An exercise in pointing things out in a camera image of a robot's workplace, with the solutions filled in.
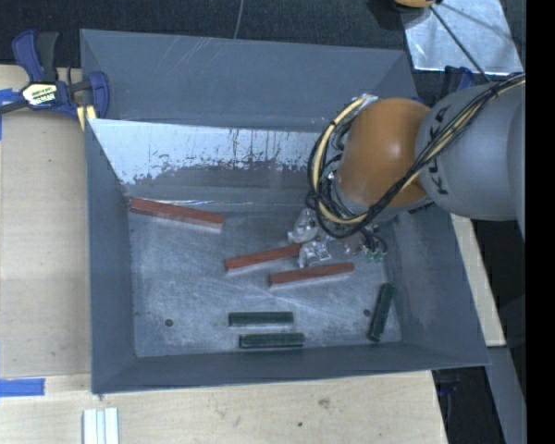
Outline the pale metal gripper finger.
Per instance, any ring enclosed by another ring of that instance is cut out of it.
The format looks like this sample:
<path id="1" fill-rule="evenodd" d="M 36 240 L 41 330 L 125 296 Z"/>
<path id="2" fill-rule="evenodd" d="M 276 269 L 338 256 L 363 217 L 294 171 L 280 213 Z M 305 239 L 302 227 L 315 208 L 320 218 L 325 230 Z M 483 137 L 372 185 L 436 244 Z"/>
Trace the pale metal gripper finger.
<path id="1" fill-rule="evenodd" d="M 321 235 L 321 226 L 316 212 L 310 208 L 303 208 L 288 232 L 289 243 L 303 244 L 317 241 Z"/>
<path id="2" fill-rule="evenodd" d="M 303 243 L 298 253 L 298 266 L 310 267 L 324 263 L 332 258 L 325 241 L 308 241 Z"/>

